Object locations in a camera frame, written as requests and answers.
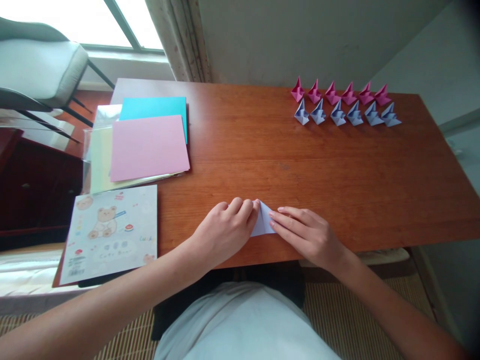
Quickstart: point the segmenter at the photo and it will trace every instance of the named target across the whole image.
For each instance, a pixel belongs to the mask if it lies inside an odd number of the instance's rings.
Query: finger
[[[237,216],[240,217],[240,219],[244,224],[247,223],[247,220],[253,208],[254,208],[254,203],[250,199],[244,200],[243,203],[241,204],[241,207],[240,207],[240,210],[238,210]]]
[[[306,212],[308,215],[310,215],[314,220],[317,220],[319,223],[325,224],[327,220],[325,220],[323,217],[318,215],[316,212],[313,212],[312,210],[309,209],[301,209],[302,211]]]
[[[255,224],[257,223],[257,219],[259,218],[260,212],[260,200],[255,200],[253,202],[253,209],[250,212],[250,216],[246,221],[246,227],[250,233],[254,230]]]
[[[228,207],[226,212],[229,213],[230,215],[235,215],[236,213],[239,212],[241,206],[242,206],[242,199],[239,197],[236,197],[231,201],[230,206]]]
[[[307,233],[308,233],[308,227],[306,227],[304,224],[299,222],[298,220],[295,220],[292,217],[285,216],[279,212],[276,211],[270,211],[268,214],[274,221],[282,225],[284,228],[290,230],[291,232],[297,234],[303,239],[307,238]]]
[[[278,208],[278,212],[286,215],[291,215],[295,219],[298,219],[302,224],[313,228],[315,226],[315,220],[307,212],[297,209],[296,207],[283,206]]]
[[[226,201],[219,202],[212,210],[226,210],[229,207]]]
[[[308,245],[307,240],[301,238],[297,234],[291,232],[289,229],[283,227],[273,220],[270,220],[270,226],[278,235],[282,237],[282,239],[292,245],[299,253],[303,255],[305,252],[305,247]]]

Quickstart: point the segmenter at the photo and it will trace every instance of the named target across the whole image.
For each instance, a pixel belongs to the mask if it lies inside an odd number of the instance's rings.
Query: forearm
[[[187,240],[46,312],[0,338],[2,358],[91,359],[128,323],[200,279],[210,269],[200,254]]]
[[[365,305],[406,359],[462,359],[463,348],[440,326],[386,285],[352,252],[333,271]]]

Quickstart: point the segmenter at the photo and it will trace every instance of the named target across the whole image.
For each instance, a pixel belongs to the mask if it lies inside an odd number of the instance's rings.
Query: window
[[[145,0],[15,0],[0,17],[48,24],[89,50],[163,53]]]

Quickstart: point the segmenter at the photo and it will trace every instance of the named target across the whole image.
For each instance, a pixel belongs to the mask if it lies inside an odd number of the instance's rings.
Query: yellow paper
[[[176,175],[165,174],[158,176],[142,177],[135,180],[111,182],[110,168],[112,166],[112,135],[113,129],[111,127],[99,128],[91,132],[90,192],[92,194],[115,189],[129,188],[134,185],[144,184]]]

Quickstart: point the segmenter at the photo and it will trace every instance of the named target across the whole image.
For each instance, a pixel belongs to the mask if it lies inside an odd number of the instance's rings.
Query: person
[[[193,235],[152,263],[92,289],[0,338],[2,359],[90,359],[123,327],[198,281],[248,241],[259,200],[217,204]],[[406,359],[463,359],[464,349],[389,288],[308,209],[279,207],[272,228],[365,305]],[[337,359],[303,312],[278,291],[227,282],[167,329],[156,359]]]

